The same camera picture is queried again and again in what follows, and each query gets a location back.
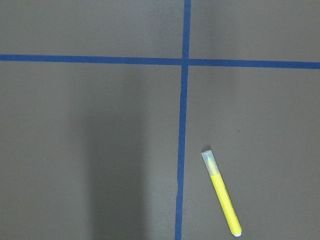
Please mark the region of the yellow highlighter pen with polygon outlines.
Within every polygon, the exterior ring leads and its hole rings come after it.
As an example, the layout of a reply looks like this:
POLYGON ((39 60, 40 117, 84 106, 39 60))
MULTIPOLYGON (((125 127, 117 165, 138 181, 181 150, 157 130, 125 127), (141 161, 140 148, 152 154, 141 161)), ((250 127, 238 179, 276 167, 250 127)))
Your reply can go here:
POLYGON ((234 237, 242 235, 242 227, 233 207, 226 185, 222 178, 220 169, 215 160, 212 150, 206 150, 201 153, 202 159, 207 168, 211 182, 215 189, 224 217, 228 224, 229 230, 234 237))

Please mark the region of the brown paper table mat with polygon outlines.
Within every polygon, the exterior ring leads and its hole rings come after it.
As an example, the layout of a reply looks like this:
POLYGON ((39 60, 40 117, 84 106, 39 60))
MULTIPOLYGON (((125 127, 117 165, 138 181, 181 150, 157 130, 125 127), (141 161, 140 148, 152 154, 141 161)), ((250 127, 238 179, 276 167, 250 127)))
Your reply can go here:
POLYGON ((319 1, 1 1, 0 237, 319 239, 319 1))

